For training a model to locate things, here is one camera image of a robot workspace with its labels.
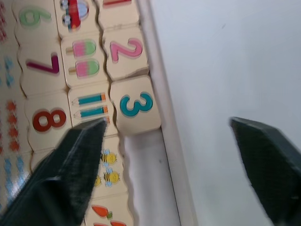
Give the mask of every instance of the wooden puzzle piece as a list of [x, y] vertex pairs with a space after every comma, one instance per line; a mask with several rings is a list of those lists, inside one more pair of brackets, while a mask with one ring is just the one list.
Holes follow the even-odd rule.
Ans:
[[16, 19], [12, 8], [12, 0], [0, 0], [0, 48], [18, 46], [15, 37]]
[[161, 126], [149, 76], [113, 82], [110, 97], [117, 110], [117, 128], [123, 135], [143, 133]]
[[123, 160], [119, 154], [118, 136], [105, 138], [99, 171], [92, 199], [121, 194], [127, 191], [123, 179]]
[[24, 104], [24, 97], [6, 96], [0, 101], [0, 152], [3, 155], [32, 151], [27, 139], [28, 120]]
[[128, 209], [128, 194], [92, 200], [85, 221], [87, 226], [133, 226], [133, 216]]
[[49, 149], [43, 152], [33, 153], [32, 160], [30, 163], [30, 169], [32, 172], [36, 169], [36, 167], [52, 152], [53, 149]]
[[20, 44], [45, 43], [58, 39], [53, 1], [16, 0], [13, 12], [17, 20], [16, 37]]
[[92, 0], [55, 0], [57, 27], [62, 38], [99, 32]]
[[97, 118], [106, 118], [108, 126], [105, 136], [117, 134], [113, 123], [114, 107], [108, 95], [109, 84], [99, 83], [93, 86], [71, 89], [69, 104], [72, 125]]
[[20, 87], [21, 67], [17, 59], [18, 45], [2, 48], [0, 52], [0, 100], [24, 97]]
[[0, 187], [3, 203], [0, 204], [3, 211], [11, 205], [31, 175], [30, 159], [31, 153], [0, 156], [2, 177]]
[[113, 81], [133, 75], [148, 74], [149, 65], [140, 28], [131, 27], [104, 32], [103, 46], [107, 58], [107, 72]]
[[104, 53], [99, 38], [100, 34], [95, 33], [62, 41], [63, 63], [69, 87], [108, 80], [103, 70]]
[[34, 152], [55, 148], [71, 127], [68, 98], [63, 92], [27, 99], [25, 114], [28, 141]]
[[103, 30], [120, 29], [139, 23], [136, 0], [97, 0], [98, 22]]
[[61, 46], [58, 42], [49, 42], [43, 46], [22, 46], [18, 59], [23, 69], [21, 86], [27, 96], [66, 88]]

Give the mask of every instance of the purple number 7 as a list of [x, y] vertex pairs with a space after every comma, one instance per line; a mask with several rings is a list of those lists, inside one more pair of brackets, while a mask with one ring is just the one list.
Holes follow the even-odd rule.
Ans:
[[28, 68], [36, 69], [36, 70], [39, 70], [39, 71], [45, 71], [45, 72], [54, 74], [54, 76], [58, 76], [59, 72], [60, 72], [60, 66], [59, 66], [59, 63], [58, 63], [57, 53], [52, 53], [51, 54], [51, 64], [52, 65], [49, 66], [49, 65], [41, 64], [41, 63], [36, 62], [36, 61], [32, 61], [32, 60], [27, 60], [26, 61], [26, 66]]

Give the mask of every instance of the carrot picture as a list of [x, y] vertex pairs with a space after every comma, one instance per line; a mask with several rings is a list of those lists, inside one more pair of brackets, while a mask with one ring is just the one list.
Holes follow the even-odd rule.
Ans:
[[112, 217], [113, 217], [113, 213], [111, 211], [109, 212], [108, 209], [103, 206], [92, 205], [92, 209], [101, 218], [106, 217], [107, 219], [112, 219]]
[[112, 226], [127, 226], [125, 223], [119, 222], [119, 221], [110, 221]]
[[104, 225], [104, 224], [99, 224], [99, 223], [94, 223], [94, 226], [108, 226], [108, 225]]

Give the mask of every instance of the pink number 2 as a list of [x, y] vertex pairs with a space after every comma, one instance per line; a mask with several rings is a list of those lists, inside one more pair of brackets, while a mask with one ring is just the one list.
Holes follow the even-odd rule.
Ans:
[[111, 42], [110, 49], [111, 49], [112, 61], [114, 64], [118, 63], [119, 54], [123, 54], [124, 56], [132, 59], [136, 59], [139, 56], [141, 56], [143, 45], [138, 39], [129, 39], [127, 44], [129, 46], [135, 46], [135, 49], [129, 49], [114, 41]]

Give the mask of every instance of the popsicle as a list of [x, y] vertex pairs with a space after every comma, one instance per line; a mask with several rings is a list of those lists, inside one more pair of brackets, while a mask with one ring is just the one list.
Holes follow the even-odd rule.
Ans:
[[66, 54], [73, 54], [74, 57], [83, 57], [96, 52], [96, 43], [91, 40], [81, 40], [73, 42], [73, 47], [66, 48]]
[[79, 79], [95, 76], [99, 72], [97, 60], [77, 61], [75, 67], [69, 68], [69, 74], [75, 74]]

